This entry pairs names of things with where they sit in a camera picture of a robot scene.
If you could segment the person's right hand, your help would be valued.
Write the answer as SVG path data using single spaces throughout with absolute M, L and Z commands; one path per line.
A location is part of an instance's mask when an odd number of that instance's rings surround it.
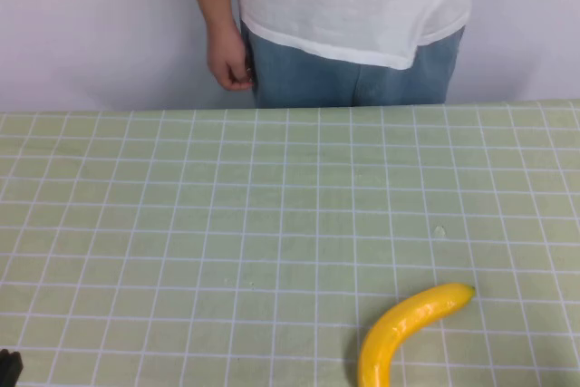
M 210 24 L 208 68 L 226 91 L 246 91 L 253 86 L 253 74 L 247 64 L 247 51 L 235 22 Z

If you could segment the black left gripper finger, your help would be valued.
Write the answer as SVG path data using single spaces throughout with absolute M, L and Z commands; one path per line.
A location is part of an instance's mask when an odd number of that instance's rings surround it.
M 24 368 L 21 354 L 2 349 L 0 352 L 0 383 L 17 383 Z

